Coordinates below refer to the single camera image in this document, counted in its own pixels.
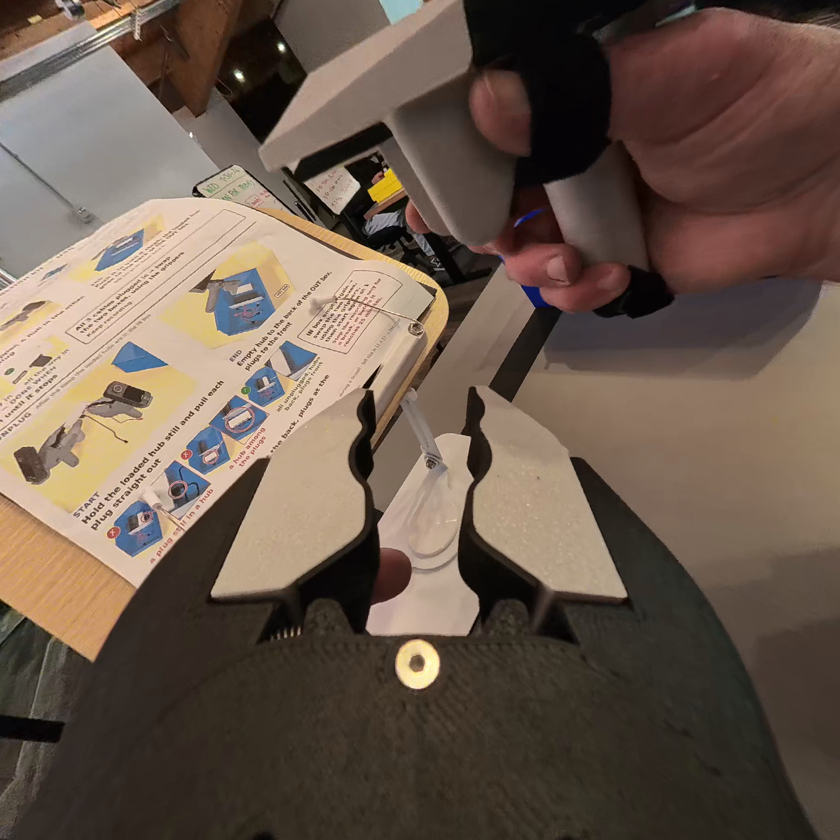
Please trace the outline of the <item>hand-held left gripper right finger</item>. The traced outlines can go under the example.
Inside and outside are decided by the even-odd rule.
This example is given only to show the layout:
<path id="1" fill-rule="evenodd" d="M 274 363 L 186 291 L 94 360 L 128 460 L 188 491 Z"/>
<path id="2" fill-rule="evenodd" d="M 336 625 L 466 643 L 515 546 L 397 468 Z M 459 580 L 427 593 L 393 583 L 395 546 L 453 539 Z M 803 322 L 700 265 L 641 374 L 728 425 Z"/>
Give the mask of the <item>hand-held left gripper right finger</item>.
<path id="1" fill-rule="evenodd" d="M 488 386 L 469 389 L 465 430 L 472 480 L 458 571 L 479 621 L 517 601 L 542 631 L 564 602 L 624 604 L 627 588 L 567 447 Z"/>

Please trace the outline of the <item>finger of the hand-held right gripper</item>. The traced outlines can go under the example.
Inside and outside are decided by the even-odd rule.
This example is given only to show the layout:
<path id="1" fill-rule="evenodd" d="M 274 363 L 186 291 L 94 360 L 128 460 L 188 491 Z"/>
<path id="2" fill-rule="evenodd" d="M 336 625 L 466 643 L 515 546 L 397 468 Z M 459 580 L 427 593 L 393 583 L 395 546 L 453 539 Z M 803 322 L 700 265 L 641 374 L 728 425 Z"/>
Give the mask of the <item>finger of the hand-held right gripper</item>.
<path id="1" fill-rule="evenodd" d="M 387 125 L 367 125 L 351 133 L 333 125 L 289 127 L 290 150 L 301 155 L 292 170 L 294 177 L 300 182 L 308 181 L 366 156 L 392 137 Z"/>
<path id="2" fill-rule="evenodd" d="M 471 64 L 464 2 L 435 1 L 308 74 L 259 149 L 270 172 L 383 123 L 464 76 Z"/>

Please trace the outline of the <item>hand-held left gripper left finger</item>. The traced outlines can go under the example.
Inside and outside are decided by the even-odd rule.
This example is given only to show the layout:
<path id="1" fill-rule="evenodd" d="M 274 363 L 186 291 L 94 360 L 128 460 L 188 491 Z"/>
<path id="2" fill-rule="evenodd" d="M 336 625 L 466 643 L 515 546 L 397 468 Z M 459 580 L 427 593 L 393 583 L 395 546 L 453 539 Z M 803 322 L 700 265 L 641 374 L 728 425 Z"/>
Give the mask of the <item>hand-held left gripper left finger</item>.
<path id="1" fill-rule="evenodd" d="M 216 602 L 270 602 L 294 624 L 338 603 L 363 631 L 380 567 L 368 478 L 375 398 L 357 389 L 311 417 L 271 456 L 219 571 Z"/>

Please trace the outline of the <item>person's right hand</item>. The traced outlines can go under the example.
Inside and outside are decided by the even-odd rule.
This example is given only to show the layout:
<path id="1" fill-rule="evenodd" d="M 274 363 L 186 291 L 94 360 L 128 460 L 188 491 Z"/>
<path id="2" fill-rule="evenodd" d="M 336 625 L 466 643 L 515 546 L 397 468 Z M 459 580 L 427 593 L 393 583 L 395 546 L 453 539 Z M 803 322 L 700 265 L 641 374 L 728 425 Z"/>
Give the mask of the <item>person's right hand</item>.
<path id="1" fill-rule="evenodd" d="M 539 178 L 586 135 L 573 93 L 592 69 L 545 27 L 536 59 L 484 65 L 469 93 L 479 133 L 518 160 L 510 217 L 478 254 L 563 312 L 627 294 L 622 261 L 568 243 Z M 839 280 L 838 28 L 709 7 L 604 50 L 611 141 L 633 161 L 647 257 L 674 297 L 767 278 Z"/>

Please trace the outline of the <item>white easel board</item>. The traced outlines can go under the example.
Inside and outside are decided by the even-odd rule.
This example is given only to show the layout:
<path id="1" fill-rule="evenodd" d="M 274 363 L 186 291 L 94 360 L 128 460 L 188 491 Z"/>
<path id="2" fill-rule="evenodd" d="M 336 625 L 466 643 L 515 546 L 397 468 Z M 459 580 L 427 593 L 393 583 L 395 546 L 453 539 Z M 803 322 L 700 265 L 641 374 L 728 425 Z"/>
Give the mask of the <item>white easel board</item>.
<path id="1" fill-rule="evenodd" d="M 230 165 L 195 184 L 192 195 L 230 201 L 262 212 L 272 210 L 294 214 L 295 211 L 238 164 Z"/>
<path id="2" fill-rule="evenodd" d="M 345 166 L 315 175 L 304 184 L 335 215 L 341 215 L 362 188 Z"/>

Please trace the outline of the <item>white stand base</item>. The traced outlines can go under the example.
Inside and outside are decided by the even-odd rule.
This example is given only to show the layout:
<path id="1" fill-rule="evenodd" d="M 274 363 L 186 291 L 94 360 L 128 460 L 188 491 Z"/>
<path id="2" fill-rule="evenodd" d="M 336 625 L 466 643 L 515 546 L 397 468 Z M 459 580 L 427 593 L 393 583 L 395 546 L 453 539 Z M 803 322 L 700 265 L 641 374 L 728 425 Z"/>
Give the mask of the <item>white stand base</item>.
<path id="1" fill-rule="evenodd" d="M 432 436 L 409 390 L 402 400 L 421 455 L 379 520 L 383 548 L 404 552 L 412 576 L 402 594 L 373 605 L 366 629 L 377 636 L 464 636 L 478 615 L 477 595 L 458 568 L 459 530 L 472 481 L 469 438 Z"/>

